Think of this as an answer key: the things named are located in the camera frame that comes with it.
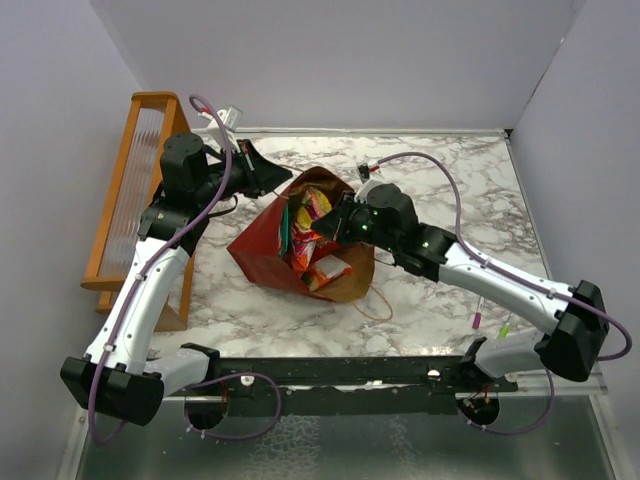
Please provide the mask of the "colourful Fox's fruits bag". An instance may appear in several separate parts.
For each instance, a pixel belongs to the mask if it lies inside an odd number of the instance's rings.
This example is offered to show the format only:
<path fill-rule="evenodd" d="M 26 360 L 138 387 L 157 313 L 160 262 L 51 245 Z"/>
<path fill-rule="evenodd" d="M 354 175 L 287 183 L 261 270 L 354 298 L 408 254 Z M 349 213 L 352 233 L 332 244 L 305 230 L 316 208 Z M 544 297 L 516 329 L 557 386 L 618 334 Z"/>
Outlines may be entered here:
<path fill-rule="evenodd" d="M 321 190 L 315 187 L 305 190 L 291 227 L 292 247 L 296 255 L 301 255 L 308 246 L 321 239 L 321 236 L 311 229 L 311 225 L 331 210 L 332 205 Z"/>

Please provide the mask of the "green Fox's candy bag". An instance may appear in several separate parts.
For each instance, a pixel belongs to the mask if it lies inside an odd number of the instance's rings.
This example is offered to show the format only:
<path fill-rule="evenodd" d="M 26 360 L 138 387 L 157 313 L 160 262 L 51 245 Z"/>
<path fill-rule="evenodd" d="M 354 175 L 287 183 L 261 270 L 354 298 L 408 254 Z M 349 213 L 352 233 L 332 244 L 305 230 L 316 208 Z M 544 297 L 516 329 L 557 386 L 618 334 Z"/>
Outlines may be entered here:
<path fill-rule="evenodd" d="M 279 247 L 278 254 L 281 258 L 283 258 L 289 250 L 290 247 L 290 237 L 291 237 L 291 227 L 290 227 L 290 209 L 289 205 L 286 204 L 284 206 L 280 226 L 279 226 Z"/>

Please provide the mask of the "red brown paper bag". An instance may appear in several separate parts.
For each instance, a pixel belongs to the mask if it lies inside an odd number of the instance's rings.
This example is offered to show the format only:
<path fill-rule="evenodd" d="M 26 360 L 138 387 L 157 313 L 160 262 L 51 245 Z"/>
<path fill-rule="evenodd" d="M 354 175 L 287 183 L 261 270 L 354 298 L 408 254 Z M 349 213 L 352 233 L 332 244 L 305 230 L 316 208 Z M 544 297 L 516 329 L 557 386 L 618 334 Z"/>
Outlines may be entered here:
<path fill-rule="evenodd" d="M 285 211 L 300 205 L 306 187 L 319 188 L 331 203 L 336 203 L 344 192 L 353 190 L 323 167 L 312 167 L 294 178 L 227 247 L 247 280 L 261 287 L 342 304 L 353 304 L 370 291 L 380 294 L 381 291 L 373 286 L 375 255 L 371 246 L 354 244 L 334 250 L 332 253 L 349 264 L 352 272 L 316 291 L 311 291 L 301 274 L 291 267 L 289 255 L 280 253 L 284 246 L 280 240 L 280 226 L 286 217 Z"/>

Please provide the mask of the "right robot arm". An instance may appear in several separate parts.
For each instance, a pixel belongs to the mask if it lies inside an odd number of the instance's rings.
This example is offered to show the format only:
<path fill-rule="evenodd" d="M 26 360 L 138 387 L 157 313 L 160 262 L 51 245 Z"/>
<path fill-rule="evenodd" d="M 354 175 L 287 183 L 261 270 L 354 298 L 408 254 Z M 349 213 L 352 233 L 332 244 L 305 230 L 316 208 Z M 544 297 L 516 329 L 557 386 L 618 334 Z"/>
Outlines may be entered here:
<path fill-rule="evenodd" d="M 475 340 L 459 367 L 467 389 L 542 368 L 574 382 L 590 376 L 609 331 L 597 286 L 536 277 L 464 246 L 454 233 L 420 222 L 412 199 L 394 184 L 370 181 L 343 194 L 312 229 L 341 245 L 386 250 L 406 272 L 468 290 L 533 325 L 502 339 Z"/>

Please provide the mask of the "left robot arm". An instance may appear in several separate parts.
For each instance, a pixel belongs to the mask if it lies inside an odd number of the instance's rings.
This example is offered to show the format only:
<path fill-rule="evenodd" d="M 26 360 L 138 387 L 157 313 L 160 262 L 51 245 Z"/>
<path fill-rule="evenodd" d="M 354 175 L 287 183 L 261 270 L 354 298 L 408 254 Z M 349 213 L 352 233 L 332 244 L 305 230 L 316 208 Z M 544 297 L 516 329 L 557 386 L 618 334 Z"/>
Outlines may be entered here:
<path fill-rule="evenodd" d="M 160 158 L 162 180 L 144 210 L 124 284 L 104 326 L 80 358 L 65 359 L 60 377 L 90 418 L 103 414 L 148 424 L 161 401 L 185 387 L 206 395 L 220 385 L 218 353 L 189 344 L 150 362 L 150 342 L 176 278 L 193 257 L 221 200 L 259 198 L 292 172 L 263 158 L 248 140 L 223 149 L 224 161 L 193 133 L 170 136 Z"/>

